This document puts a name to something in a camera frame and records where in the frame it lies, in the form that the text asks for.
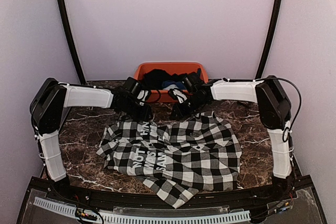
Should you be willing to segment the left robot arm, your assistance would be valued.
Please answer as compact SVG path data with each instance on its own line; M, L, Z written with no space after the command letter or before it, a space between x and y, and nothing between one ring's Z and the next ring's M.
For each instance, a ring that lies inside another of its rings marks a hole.
M115 88L70 84L55 78L45 80L30 104L30 120L39 157L48 177L56 182L53 191L61 200L74 197L74 189L62 181L67 172L59 144L60 131L73 108L112 109L136 121L148 121L153 118L148 103L151 94L150 88L132 77Z

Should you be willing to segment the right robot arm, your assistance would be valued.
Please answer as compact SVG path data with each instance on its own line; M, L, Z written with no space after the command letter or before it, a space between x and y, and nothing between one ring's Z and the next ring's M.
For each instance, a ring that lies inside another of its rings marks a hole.
M260 121L267 128L272 146L272 178L276 182L268 187L268 195L273 200L287 193L287 181L293 171L291 132L296 118L291 116L291 102L281 85L283 81L292 84L275 76L253 80L222 78L205 83L193 73L183 80L187 93L177 88L168 91L177 101L171 112L171 118L176 120L213 101L234 100L258 105Z

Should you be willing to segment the black white plaid shirt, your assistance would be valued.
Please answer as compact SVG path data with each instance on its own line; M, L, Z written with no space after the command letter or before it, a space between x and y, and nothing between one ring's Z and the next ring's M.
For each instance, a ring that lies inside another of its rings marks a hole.
M214 112L170 125L119 121L104 130L97 151L106 169L136 178L156 195L176 188L175 198L236 189L241 152L231 125Z

